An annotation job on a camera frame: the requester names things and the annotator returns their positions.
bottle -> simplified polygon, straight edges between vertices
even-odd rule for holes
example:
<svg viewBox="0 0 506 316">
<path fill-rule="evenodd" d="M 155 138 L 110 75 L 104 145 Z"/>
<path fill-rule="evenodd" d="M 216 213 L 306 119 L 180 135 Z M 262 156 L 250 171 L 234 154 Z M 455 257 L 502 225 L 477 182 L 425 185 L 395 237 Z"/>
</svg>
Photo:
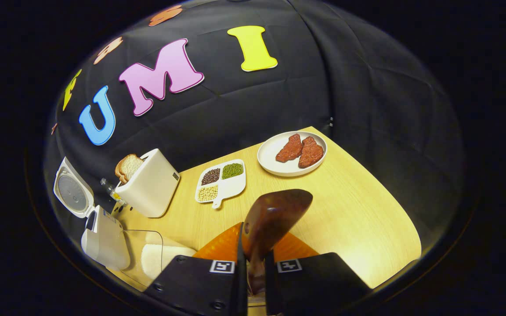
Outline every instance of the bottle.
<svg viewBox="0 0 506 316">
<path fill-rule="evenodd" d="M 105 190 L 107 190 L 108 195 L 111 196 L 116 202 L 119 202 L 122 206 L 125 206 L 127 202 L 123 200 L 120 195 L 118 195 L 116 192 L 114 192 L 114 187 L 108 183 L 107 179 L 102 178 L 101 179 L 101 186 L 105 187 Z"/>
</svg>

toast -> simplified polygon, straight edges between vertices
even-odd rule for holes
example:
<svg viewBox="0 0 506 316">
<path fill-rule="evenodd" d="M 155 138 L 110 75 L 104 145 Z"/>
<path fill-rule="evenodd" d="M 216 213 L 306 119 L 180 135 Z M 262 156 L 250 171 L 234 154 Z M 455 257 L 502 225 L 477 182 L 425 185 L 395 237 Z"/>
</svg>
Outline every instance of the toast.
<svg viewBox="0 0 506 316">
<path fill-rule="evenodd" d="M 127 184 L 143 163 L 144 161 L 135 154 L 129 154 L 119 161 L 114 169 L 114 174 L 118 176 L 122 184 Z"/>
</svg>

blue letter u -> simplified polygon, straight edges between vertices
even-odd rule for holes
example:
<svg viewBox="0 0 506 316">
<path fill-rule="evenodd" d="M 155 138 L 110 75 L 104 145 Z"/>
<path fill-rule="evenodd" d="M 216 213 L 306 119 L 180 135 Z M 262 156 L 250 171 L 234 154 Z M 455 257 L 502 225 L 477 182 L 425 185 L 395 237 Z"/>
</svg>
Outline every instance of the blue letter u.
<svg viewBox="0 0 506 316">
<path fill-rule="evenodd" d="M 79 115 L 79 122 L 83 125 L 83 129 L 85 133 L 91 140 L 91 142 L 97 146 L 100 146 L 107 142 L 109 138 L 111 138 L 112 133 L 114 132 L 114 126 L 116 124 L 116 119 L 114 117 L 114 112 L 112 112 L 112 108 L 107 98 L 107 90 L 108 86 L 103 86 L 101 90 L 95 94 L 93 98 L 93 102 L 99 105 L 99 109 L 105 118 L 105 126 L 101 130 L 98 130 L 91 118 L 90 110 L 91 106 L 85 106 L 81 114 Z"/>
</svg>

wooden spoon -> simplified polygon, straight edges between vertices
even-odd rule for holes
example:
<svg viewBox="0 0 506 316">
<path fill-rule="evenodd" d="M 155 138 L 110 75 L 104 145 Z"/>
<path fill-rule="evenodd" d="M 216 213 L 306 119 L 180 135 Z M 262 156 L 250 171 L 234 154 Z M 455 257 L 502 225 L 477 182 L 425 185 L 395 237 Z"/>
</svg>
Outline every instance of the wooden spoon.
<svg viewBox="0 0 506 316">
<path fill-rule="evenodd" d="M 249 260 L 249 287 L 253 295 L 265 290 L 263 259 L 310 207 L 313 196 L 300 189 L 263 194 L 253 203 L 241 232 L 241 246 Z"/>
</svg>

steak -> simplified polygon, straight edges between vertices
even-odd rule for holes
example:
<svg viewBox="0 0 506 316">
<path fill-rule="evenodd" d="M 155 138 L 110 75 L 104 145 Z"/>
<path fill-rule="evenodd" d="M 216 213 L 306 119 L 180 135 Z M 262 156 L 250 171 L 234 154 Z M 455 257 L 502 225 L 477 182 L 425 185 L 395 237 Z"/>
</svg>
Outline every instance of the steak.
<svg viewBox="0 0 506 316">
<path fill-rule="evenodd" d="M 300 141 L 300 135 L 293 134 L 289 137 L 289 142 L 278 152 L 276 159 L 278 162 L 294 160 L 302 153 L 302 148 L 303 145 Z"/>
<path fill-rule="evenodd" d="M 298 162 L 298 167 L 307 168 L 323 157 L 323 147 L 319 146 L 312 136 L 303 140 L 302 144 L 304 144 L 304 147 L 302 148 L 302 156 Z"/>
</svg>

